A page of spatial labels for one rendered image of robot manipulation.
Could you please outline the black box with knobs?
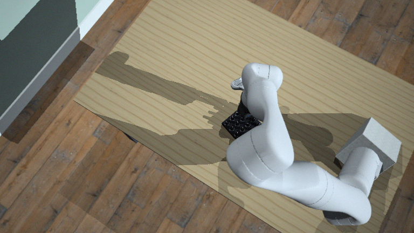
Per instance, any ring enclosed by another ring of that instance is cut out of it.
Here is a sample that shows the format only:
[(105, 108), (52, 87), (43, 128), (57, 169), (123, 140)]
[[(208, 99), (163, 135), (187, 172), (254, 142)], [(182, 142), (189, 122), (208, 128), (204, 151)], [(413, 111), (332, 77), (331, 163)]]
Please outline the black box with knobs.
[(226, 120), (222, 122), (222, 125), (234, 137), (234, 139), (237, 139), (249, 130), (261, 125), (261, 123), (252, 115), (243, 119), (238, 110), (236, 110), (232, 115), (230, 115)]

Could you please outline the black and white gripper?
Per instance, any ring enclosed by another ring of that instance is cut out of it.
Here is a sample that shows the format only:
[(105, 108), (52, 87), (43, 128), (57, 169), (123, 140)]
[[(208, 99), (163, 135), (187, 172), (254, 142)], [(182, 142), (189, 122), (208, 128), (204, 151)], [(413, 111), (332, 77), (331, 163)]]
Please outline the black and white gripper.
[(251, 113), (249, 112), (249, 110), (247, 108), (247, 99), (244, 96), (244, 87), (243, 87), (243, 83), (242, 83), (242, 77), (234, 80), (231, 83), (231, 88), (233, 90), (242, 90), (241, 97), (240, 97), (240, 103), (239, 103), (239, 106), (238, 106), (238, 112), (241, 115), (241, 117), (243, 119), (245, 119), (245, 118), (251, 116)]

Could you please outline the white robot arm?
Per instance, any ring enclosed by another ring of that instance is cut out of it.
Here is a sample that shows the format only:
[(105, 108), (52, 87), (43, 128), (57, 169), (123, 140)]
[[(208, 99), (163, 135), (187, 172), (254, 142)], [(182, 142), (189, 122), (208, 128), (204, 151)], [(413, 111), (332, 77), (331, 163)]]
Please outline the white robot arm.
[(368, 196), (383, 162), (372, 149), (357, 147), (334, 177), (312, 162), (294, 160), (277, 100), (282, 79), (277, 66), (248, 63), (243, 68), (241, 80), (247, 108), (263, 123), (228, 146), (226, 161), (230, 169), (249, 185), (322, 210), (332, 225), (367, 223), (371, 216)]

